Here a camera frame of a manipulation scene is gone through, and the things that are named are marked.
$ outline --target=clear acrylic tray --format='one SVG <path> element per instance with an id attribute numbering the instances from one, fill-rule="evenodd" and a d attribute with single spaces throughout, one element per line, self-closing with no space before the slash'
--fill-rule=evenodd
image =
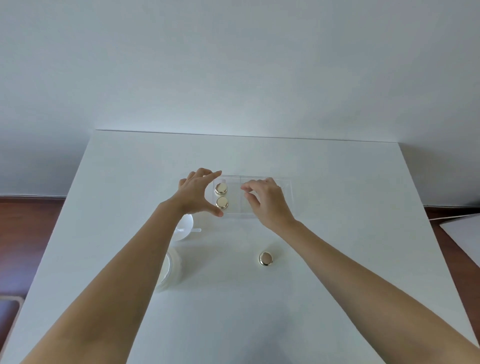
<path id="1" fill-rule="evenodd" d="M 253 217 L 255 216 L 250 204 L 245 198 L 244 191 L 240 189 L 240 186 L 245 182 L 250 180 L 264 180 L 266 177 L 258 176 L 228 176 L 222 175 L 215 179 L 211 187 L 211 195 L 207 196 L 211 198 L 210 202 L 215 205 L 216 200 L 219 196 L 215 193 L 215 186 L 217 183 L 226 183 L 227 184 L 227 193 L 223 195 L 228 200 L 228 206 L 223 210 L 225 216 L 230 217 Z M 282 188 L 283 195 L 285 196 L 285 201 L 287 202 L 288 207 L 292 211 L 292 214 L 295 215 L 294 206 L 293 206 L 293 193 L 292 193 L 292 183 L 287 178 L 275 178 L 275 182 Z"/>

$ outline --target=white wall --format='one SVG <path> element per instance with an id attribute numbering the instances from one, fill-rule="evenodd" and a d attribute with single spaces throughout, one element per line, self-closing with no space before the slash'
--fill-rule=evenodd
<path id="1" fill-rule="evenodd" d="M 476 203 L 479 15 L 478 0 L 4 0 L 0 194 L 66 194 L 99 128 L 401 142 L 424 204 Z"/>

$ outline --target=right hand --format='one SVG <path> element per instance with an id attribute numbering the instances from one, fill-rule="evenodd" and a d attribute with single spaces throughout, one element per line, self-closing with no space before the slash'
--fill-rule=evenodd
<path id="1" fill-rule="evenodd" d="M 264 226 L 273 232 L 295 222 L 282 189 L 273 178 L 251 180 L 244 183 L 240 188 L 245 191 L 245 198 L 250 203 L 254 214 Z M 252 191 L 257 192 L 260 201 L 250 193 Z"/>

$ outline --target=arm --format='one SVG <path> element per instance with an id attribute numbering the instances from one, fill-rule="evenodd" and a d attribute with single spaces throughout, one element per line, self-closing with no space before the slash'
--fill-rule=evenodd
<path id="1" fill-rule="evenodd" d="M 180 180 L 177 193 L 158 205 L 22 363 L 125 363 L 179 220 L 199 211 L 223 215 L 204 197 L 220 174 L 200 168 Z"/>
<path id="2" fill-rule="evenodd" d="M 303 258 L 386 363 L 480 363 L 480 350 L 439 316 L 296 221 L 273 179 L 242 189 L 259 220 Z"/>

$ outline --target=left hand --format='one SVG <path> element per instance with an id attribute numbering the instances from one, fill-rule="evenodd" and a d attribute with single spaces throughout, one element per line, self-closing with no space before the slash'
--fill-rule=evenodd
<path id="1" fill-rule="evenodd" d="M 190 172 L 187 178 L 179 181 L 179 189 L 170 200 L 179 204 L 183 214 L 208 211 L 212 215 L 222 217 L 223 211 L 205 199 L 205 188 L 221 174 L 220 170 L 212 172 L 205 168 Z"/>

